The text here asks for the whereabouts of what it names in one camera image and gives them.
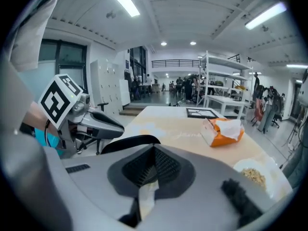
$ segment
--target step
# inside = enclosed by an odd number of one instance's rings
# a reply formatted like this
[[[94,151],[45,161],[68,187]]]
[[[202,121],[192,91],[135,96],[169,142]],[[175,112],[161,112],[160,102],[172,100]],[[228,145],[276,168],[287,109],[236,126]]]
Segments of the step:
[[[137,116],[139,115],[139,113],[141,112],[142,110],[134,110],[134,109],[125,109],[121,112],[119,112],[119,115],[122,115],[122,116]]]
[[[133,106],[133,105],[128,105],[128,106],[125,106],[124,107],[124,110],[144,110],[145,107],[142,107],[142,106]]]

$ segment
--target white ceiling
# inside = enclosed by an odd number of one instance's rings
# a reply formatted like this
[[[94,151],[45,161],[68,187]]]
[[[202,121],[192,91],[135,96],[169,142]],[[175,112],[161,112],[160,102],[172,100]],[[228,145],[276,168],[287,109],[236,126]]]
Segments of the white ceiling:
[[[140,45],[209,50],[226,56],[246,53],[263,65],[308,62],[306,47],[288,11],[248,30],[245,23],[279,0],[132,0],[131,18],[116,0],[58,0],[51,20],[83,28],[116,50]],[[106,18],[113,12],[115,18]]]

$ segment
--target tissue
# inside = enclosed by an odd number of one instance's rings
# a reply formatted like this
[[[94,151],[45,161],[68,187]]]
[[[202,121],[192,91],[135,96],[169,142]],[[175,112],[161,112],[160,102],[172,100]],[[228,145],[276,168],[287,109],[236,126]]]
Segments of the tissue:
[[[216,121],[216,125],[220,129],[220,134],[238,140],[241,133],[241,121],[240,120],[230,120],[230,121]]]

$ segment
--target black picture frame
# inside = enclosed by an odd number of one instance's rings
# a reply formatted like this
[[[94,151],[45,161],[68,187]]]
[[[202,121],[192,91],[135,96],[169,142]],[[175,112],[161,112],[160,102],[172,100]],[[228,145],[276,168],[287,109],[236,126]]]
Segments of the black picture frame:
[[[213,116],[205,116],[205,115],[193,115],[189,110],[196,110],[196,111],[208,111],[210,112]],[[186,113],[188,118],[200,118],[200,119],[216,119],[218,116],[211,110],[205,110],[205,109],[196,109],[196,108],[186,108]]]

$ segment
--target white table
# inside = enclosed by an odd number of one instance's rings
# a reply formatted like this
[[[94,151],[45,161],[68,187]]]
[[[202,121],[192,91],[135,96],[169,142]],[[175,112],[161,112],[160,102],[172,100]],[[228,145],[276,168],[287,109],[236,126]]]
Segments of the white table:
[[[209,105],[209,100],[213,100],[215,102],[218,102],[221,104],[221,109],[220,113],[223,116],[226,110],[226,106],[236,106],[240,107],[240,111],[237,115],[237,119],[241,119],[242,113],[244,106],[246,105],[246,102],[244,101],[234,101],[232,98],[226,98],[226,97],[221,97],[221,96],[212,96],[212,95],[207,95],[207,101],[206,101],[206,107],[208,108]]]
[[[275,201],[292,192],[288,180],[275,161],[246,133],[237,143],[212,148],[200,134],[203,119],[188,118],[186,108],[195,107],[147,106],[125,127],[124,134],[113,141],[149,134],[157,137],[163,145],[211,157],[231,167],[242,159],[251,158],[270,172],[275,186]],[[213,109],[202,109],[211,110],[218,117],[223,117]]]

